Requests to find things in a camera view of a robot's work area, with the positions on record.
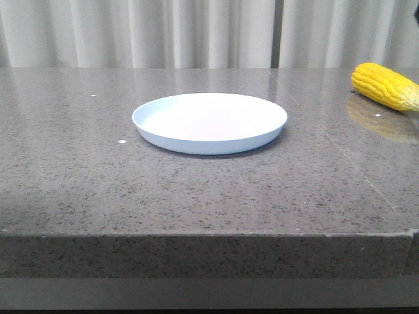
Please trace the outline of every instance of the countertop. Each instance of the countertop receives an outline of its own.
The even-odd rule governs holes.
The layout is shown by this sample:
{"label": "countertop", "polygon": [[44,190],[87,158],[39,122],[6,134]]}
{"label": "countertop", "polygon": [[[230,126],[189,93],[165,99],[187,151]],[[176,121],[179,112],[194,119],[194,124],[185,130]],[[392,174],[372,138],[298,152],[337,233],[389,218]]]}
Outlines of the countertop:
{"label": "countertop", "polygon": [[[0,69],[0,277],[419,274],[418,119],[355,93],[351,72]],[[138,106],[195,92],[289,118],[238,154],[140,136]]]}

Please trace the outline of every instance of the yellow corn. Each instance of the yellow corn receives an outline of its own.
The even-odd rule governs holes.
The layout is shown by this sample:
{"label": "yellow corn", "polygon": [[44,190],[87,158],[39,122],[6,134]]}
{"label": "yellow corn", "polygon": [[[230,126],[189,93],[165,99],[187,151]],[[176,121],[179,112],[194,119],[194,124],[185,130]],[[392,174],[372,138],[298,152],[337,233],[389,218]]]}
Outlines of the yellow corn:
{"label": "yellow corn", "polygon": [[362,63],[352,73],[355,89],[398,111],[419,111],[419,85],[377,63]]}

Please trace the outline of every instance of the curtain fold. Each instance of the curtain fold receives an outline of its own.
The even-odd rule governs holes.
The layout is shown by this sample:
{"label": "curtain fold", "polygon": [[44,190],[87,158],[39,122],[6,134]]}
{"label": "curtain fold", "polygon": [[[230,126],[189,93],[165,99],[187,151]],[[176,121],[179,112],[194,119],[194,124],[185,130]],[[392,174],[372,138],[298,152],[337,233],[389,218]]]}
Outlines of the curtain fold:
{"label": "curtain fold", "polygon": [[418,0],[0,0],[1,67],[419,67]]}

